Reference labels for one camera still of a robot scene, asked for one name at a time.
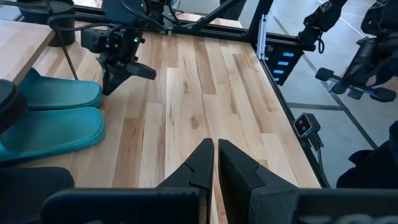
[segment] slide sandal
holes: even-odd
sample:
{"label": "slide sandal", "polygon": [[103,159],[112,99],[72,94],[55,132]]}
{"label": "slide sandal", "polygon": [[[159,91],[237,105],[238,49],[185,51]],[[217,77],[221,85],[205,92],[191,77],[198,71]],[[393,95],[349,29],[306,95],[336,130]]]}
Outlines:
{"label": "slide sandal", "polygon": [[101,86],[96,82],[42,77],[31,68],[19,89],[30,110],[60,110],[79,107],[100,107]]}
{"label": "slide sandal", "polygon": [[79,151],[105,137],[96,108],[29,111],[0,135],[0,164]]}

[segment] teal slipper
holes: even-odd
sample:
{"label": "teal slipper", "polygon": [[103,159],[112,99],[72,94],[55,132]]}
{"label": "teal slipper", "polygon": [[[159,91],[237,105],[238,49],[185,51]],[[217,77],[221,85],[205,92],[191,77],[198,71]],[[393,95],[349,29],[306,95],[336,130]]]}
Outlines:
{"label": "teal slipper", "polygon": [[31,68],[19,89],[30,110],[60,110],[85,106],[100,107],[101,86],[96,82],[42,77]]}
{"label": "teal slipper", "polygon": [[79,151],[104,137],[104,118],[96,108],[29,111],[0,135],[0,163]]}

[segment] blue led light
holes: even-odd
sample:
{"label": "blue led light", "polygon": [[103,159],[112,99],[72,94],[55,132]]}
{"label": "blue led light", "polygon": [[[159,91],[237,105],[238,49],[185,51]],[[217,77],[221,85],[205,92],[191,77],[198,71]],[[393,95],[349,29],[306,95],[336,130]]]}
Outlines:
{"label": "blue led light", "polygon": [[294,56],[294,53],[285,52],[285,53],[284,53],[284,56],[286,56],[286,57],[293,57],[293,56]]}
{"label": "blue led light", "polygon": [[288,65],[288,62],[278,62],[278,65]]}

